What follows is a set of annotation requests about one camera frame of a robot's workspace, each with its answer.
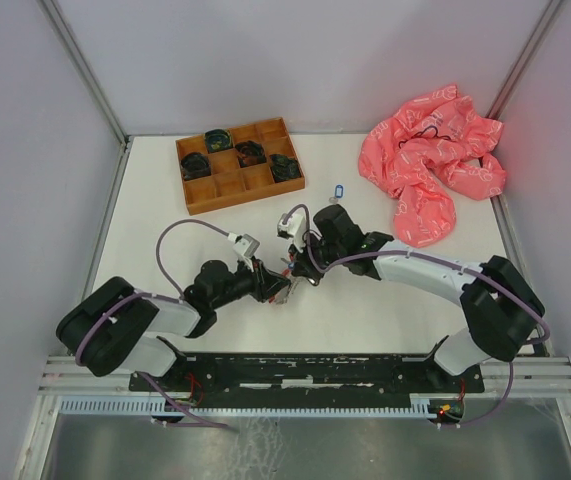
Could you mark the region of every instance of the wooden tray compartment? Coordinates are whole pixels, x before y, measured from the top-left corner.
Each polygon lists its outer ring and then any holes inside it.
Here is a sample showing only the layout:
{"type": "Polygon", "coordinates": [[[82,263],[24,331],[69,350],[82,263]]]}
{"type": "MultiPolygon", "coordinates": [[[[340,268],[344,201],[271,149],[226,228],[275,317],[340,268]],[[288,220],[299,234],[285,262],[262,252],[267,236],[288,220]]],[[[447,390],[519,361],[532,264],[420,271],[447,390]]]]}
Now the wooden tray compartment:
{"type": "Polygon", "coordinates": [[[179,162],[185,155],[199,152],[207,156],[212,175],[183,182],[185,203],[190,215],[209,212],[282,193],[305,188],[305,176],[299,162],[301,177],[275,183],[270,170],[270,155],[281,154],[298,160],[282,118],[242,125],[227,129],[234,146],[241,142],[260,143],[265,150],[267,163],[241,168],[236,149],[207,153],[204,135],[176,141],[179,162]]]}

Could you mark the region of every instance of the pink fabric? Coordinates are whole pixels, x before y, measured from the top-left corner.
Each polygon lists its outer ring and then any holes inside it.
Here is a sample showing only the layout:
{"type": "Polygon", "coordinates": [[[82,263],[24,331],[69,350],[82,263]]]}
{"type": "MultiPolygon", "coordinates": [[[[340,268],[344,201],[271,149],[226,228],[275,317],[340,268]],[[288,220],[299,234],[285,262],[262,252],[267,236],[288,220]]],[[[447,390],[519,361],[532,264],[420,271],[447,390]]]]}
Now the pink fabric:
{"type": "Polygon", "coordinates": [[[400,240],[424,247],[454,228],[454,202],[436,178],[475,200],[503,191],[505,171],[489,153],[502,129],[476,113],[470,96],[447,85],[407,102],[370,132],[358,171],[399,199],[394,226],[400,240]],[[479,157],[481,167],[467,163],[479,157]]]}

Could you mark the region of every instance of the metal frame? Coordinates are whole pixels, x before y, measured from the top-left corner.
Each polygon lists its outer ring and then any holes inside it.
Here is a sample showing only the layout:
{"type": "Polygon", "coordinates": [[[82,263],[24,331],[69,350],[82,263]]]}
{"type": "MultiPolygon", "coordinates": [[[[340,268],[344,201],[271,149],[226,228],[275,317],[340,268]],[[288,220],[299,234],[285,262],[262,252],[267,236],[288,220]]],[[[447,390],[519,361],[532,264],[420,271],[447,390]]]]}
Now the metal frame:
{"type": "Polygon", "coordinates": [[[67,56],[76,68],[76,71],[81,77],[81,80],[87,87],[88,92],[96,103],[96,106],[101,111],[107,123],[112,128],[112,131],[118,141],[125,145],[127,143],[127,133],[121,126],[114,110],[109,104],[107,97],[103,93],[96,76],[92,72],[91,67],[83,53],[81,52],[78,42],[72,33],[72,29],[65,21],[61,7],[56,0],[36,0],[38,5],[43,10],[54,32],[58,36],[63,48],[67,52],[67,56]]]}
{"type": "MultiPolygon", "coordinates": [[[[114,134],[123,144],[127,135],[120,126],[114,112],[103,94],[88,63],[85,61],[71,29],[61,14],[56,0],[37,0],[52,27],[59,35],[68,56],[77,68],[88,90],[95,99],[99,109],[105,115],[114,134]]],[[[545,36],[549,33],[553,22],[561,12],[565,0],[550,0],[543,14],[537,22],[530,38],[526,42],[518,59],[508,73],[488,116],[499,118],[512,97],[520,79],[531,63],[534,55],[545,36]]],[[[131,144],[127,146],[119,160],[110,199],[107,205],[103,224],[101,226],[96,251],[92,258],[92,266],[84,289],[84,295],[89,294],[92,288],[103,246],[107,236],[109,223],[116,206],[116,198],[120,190],[121,181],[127,165],[127,158],[131,144]]],[[[526,265],[520,254],[517,238],[514,234],[509,212],[502,197],[492,199],[494,213],[499,230],[505,245],[508,257],[527,275],[526,265]]],[[[571,447],[571,364],[566,357],[519,357],[514,361],[516,378],[510,398],[513,399],[556,399],[562,416],[569,444],[571,447]]],[[[488,361],[481,365],[481,372],[486,387],[483,394],[468,394],[466,398],[498,398],[502,395],[509,375],[505,364],[497,361],[488,361]]],[[[19,461],[15,470],[17,479],[41,478],[49,446],[54,433],[54,426],[59,415],[61,404],[65,397],[90,396],[91,398],[135,399],[148,398],[150,402],[158,403],[160,397],[156,393],[130,392],[129,374],[123,370],[116,370],[113,374],[96,378],[85,368],[74,364],[72,357],[50,357],[39,387],[36,405],[32,419],[25,437],[19,461]]],[[[186,397],[185,392],[169,392],[176,398],[186,397]]],[[[421,394],[411,395],[416,401],[424,399],[452,398],[452,395],[421,394]]]]}

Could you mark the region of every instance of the gray wall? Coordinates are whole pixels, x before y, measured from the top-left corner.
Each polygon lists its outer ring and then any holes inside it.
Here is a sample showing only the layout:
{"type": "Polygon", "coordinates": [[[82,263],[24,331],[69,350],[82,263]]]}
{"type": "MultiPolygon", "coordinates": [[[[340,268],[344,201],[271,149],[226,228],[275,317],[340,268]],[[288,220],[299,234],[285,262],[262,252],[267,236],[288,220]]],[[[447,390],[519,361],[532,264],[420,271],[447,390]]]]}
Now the gray wall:
{"type": "Polygon", "coordinates": [[[546,0],[59,0],[130,134],[368,130],[458,82],[487,111],[546,0]]]}
{"type": "Polygon", "coordinates": [[[510,214],[553,345],[571,357],[571,2],[503,120],[497,155],[509,172],[510,214]]]}
{"type": "Polygon", "coordinates": [[[33,0],[0,0],[0,479],[77,300],[118,144],[33,0]]]}

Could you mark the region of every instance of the metal corner post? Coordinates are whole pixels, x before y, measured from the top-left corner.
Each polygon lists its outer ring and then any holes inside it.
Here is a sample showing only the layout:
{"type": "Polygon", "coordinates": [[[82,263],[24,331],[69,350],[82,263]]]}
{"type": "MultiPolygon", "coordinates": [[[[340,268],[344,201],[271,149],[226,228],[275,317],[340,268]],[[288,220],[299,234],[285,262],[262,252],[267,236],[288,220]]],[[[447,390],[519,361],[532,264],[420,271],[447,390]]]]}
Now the metal corner post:
{"type": "Polygon", "coordinates": [[[63,48],[67,52],[67,56],[76,68],[81,80],[87,87],[92,99],[96,103],[98,109],[103,113],[105,120],[109,123],[114,135],[121,143],[125,145],[127,143],[127,133],[121,126],[114,110],[109,104],[105,93],[100,87],[96,76],[92,72],[87,60],[83,56],[78,42],[74,38],[72,29],[69,27],[67,22],[63,17],[61,7],[58,5],[56,0],[36,0],[41,10],[45,14],[45,17],[51,24],[54,32],[58,36],[63,48]]]}

